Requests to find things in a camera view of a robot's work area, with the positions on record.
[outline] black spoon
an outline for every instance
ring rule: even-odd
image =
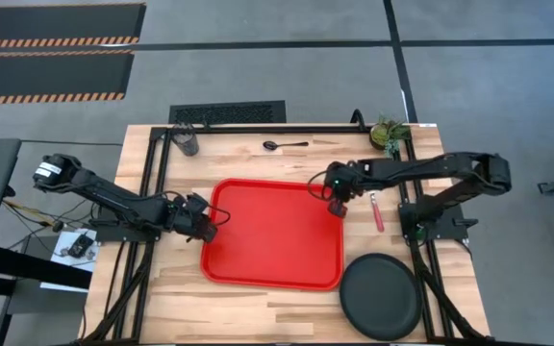
[[[275,150],[280,146],[309,146],[309,142],[300,142],[300,143],[290,143],[290,144],[277,144],[274,141],[267,140],[262,143],[262,146],[268,150]]]

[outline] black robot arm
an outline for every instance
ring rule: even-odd
[[[328,201],[329,211],[340,217],[347,213],[343,204],[363,195],[367,190],[382,190],[412,180],[461,179],[435,196],[422,195],[407,208],[405,205],[400,206],[401,227],[404,236],[411,240],[416,239],[418,227],[437,222],[445,210],[480,194],[500,195],[512,187],[508,162],[491,154],[449,153],[417,161],[371,159],[350,161],[347,164],[332,162],[325,173],[322,195],[316,197]],[[416,274],[429,285],[461,335],[491,341],[476,332],[452,304],[425,264],[417,241],[409,241],[408,244]]]
[[[367,190],[382,190],[412,180],[437,178],[458,178],[461,181],[436,196],[422,196],[415,209],[419,220],[436,220],[444,210],[479,194],[500,195],[511,188],[509,164],[498,155],[449,153],[416,161],[369,159],[347,164],[332,162],[326,169],[324,191],[320,197],[329,201],[331,213],[344,217],[347,208],[343,204],[362,196]]]
[[[209,203],[193,193],[186,199],[168,191],[149,197],[117,186],[83,168],[78,159],[55,154],[43,157],[34,174],[35,188],[45,192],[76,193],[112,211],[124,227],[139,232],[171,232],[211,242],[217,228],[204,214]],[[175,194],[173,200],[165,198]]]

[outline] orange and black striped edge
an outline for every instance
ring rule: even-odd
[[[59,47],[97,44],[134,44],[138,37],[80,37],[80,38],[36,38],[0,39],[0,48],[9,47]]]
[[[53,57],[95,54],[134,54],[131,50],[89,51],[89,52],[51,52],[51,53],[0,53],[0,58],[14,57]],[[86,101],[120,101],[125,97],[124,92],[93,92],[68,94],[41,94],[41,95],[0,95],[0,105],[22,103],[49,103],[49,102],[86,102]]]
[[[126,6],[144,5],[146,3],[107,3],[107,4],[62,4],[62,5],[33,5],[33,6],[0,6],[0,8],[27,8],[27,7],[90,7],[90,6]],[[10,47],[59,47],[81,46],[98,44],[134,44],[139,37],[75,37],[75,38],[27,38],[27,39],[0,39],[0,48]]]

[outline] small potted plant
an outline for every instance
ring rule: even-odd
[[[410,127],[401,121],[380,116],[380,120],[369,132],[369,142],[377,150],[384,150],[388,157],[392,157],[399,150],[399,140],[410,137]]]

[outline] gray carpet floor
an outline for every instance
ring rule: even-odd
[[[12,3],[65,1],[0,0]],[[554,2],[393,3],[402,39],[554,38]],[[381,0],[149,0],[140,43],[389,38]],[[444,148],[500,153],[512,166],[512,192],[464,205],[480,219],[471,250],[492,334],[554,344],[554,196],[536,187],[554,179],[554,46],[405,48],[404,56],[418,120],[439,124]],[[367,121],[406,114],[388,47],[138,52],[123,101],[3,105],[0,137],[121,142],[129,124],[165,123],[170,105],[263,100],[286,100],[289,122],[344,122],[355,108]],[[56,152],[111,179],[120,148],[23,144],[11,183],[19,201],[58,213],[80,200],[31,188],[41,156]],[[2,210],[0,246],[25,235]],[[80,305],[17,315],[6,345],[67,342],[80,319]]]

